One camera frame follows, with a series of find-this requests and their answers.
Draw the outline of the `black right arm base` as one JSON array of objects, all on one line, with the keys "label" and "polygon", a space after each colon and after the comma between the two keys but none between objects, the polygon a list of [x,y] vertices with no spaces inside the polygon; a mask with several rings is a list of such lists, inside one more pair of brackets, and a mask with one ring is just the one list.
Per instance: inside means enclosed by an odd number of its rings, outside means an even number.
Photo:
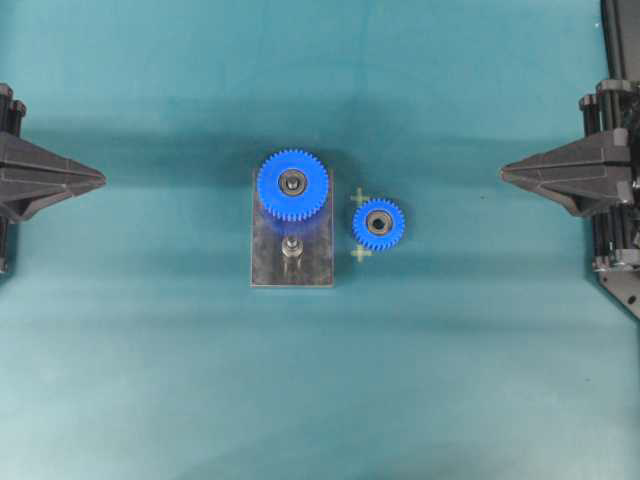
[{"label": "black right arm base", "polygon": [[[639,83],[639,3],[603,1],[601,17],[608,79]],[[639,316],[639,270],[599,272],[598,281],[630,314]]]}]

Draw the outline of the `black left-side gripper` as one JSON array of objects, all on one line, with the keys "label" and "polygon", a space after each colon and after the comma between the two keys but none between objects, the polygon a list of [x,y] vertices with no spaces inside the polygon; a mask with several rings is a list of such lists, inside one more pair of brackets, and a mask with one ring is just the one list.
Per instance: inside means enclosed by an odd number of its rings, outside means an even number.
[{"label": "black left-side gripper", "polygon": [[106,185],[98,170],[46,150],[20,136],[26,106],[13,99],[13,90],[1,84],[1,166],[29,173],[67,174],[90,179],[75,185],[56,186],[42,192],[29,192],[17,198],[1,199],[1,272],[8,271],[9,225],[30,220],[39,211],[81,196]]}]

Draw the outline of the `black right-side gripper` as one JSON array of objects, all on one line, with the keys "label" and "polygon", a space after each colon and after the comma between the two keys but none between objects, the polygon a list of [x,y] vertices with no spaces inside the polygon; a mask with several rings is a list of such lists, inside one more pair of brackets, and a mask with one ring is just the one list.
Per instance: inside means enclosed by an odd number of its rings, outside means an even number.
[{"label": "black right-side gripper", "polygon": [[[579,101],[587,137],[501,169],[501,179],[592,217],[593,270],[639,270],[639,83],[607,79]],[[536,169],[629,164],[631,183],[606,177],[543,179]]]}]

